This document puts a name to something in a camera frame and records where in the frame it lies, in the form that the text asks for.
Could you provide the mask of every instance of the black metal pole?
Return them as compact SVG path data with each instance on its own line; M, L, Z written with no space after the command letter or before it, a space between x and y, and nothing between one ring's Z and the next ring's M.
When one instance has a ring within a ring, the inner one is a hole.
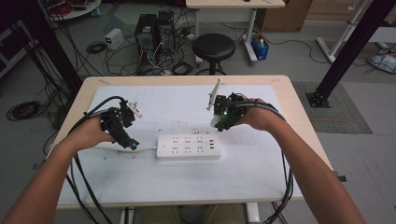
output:
M21 18L23 24L31 33L32 38L38 40L41 47L46 51L59 74L64 79L71 96L76 96L82 81L76 69L71 64L64 49L59 43L56 34L50 28L45 14L37 0L12 1L17 17Z
M373 1L315 92L306 94L312 107L326 106L332 90L395 5L396 0Z

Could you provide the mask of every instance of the power outlet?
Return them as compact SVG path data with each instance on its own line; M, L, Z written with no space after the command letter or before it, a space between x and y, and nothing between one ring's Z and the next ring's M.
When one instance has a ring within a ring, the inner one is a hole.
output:
M218 160L220 154L220 140L215 133L161 134L158 138L160 160Z

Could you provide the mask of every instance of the hand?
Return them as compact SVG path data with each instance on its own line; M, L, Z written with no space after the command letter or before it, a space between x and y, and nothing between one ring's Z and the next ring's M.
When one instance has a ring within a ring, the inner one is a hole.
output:
M265 103L264 100L260 98L257 100L258 102ZM276 123L280 121L283 121L283 119L278 117L272 111L258 106L249 106L247 108L247 113L238 120L238 122L236 122L235 126L239 124L248 124L254 129L271 132L276 126Z
M74 150L78 151L84 148L94 147L101 142L114 141L114 138L109 133L102 131L100 120L100 117L87 119L67 135L62 142L70 144Z

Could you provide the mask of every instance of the white box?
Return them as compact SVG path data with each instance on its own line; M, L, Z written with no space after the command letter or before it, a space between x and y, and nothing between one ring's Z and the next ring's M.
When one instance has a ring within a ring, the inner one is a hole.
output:
M105 36L107 47L109 49L118 48L123 42L124 38L121 29L115 28Z

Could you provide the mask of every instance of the forearm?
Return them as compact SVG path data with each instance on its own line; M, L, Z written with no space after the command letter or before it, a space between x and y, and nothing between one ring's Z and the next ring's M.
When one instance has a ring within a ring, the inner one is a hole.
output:
M76 150L61 142L8 212L4 223L52 223L64 179Z
M288 123L277 122L270 133L282 148L319 223L364 223L360 211L333 171Z

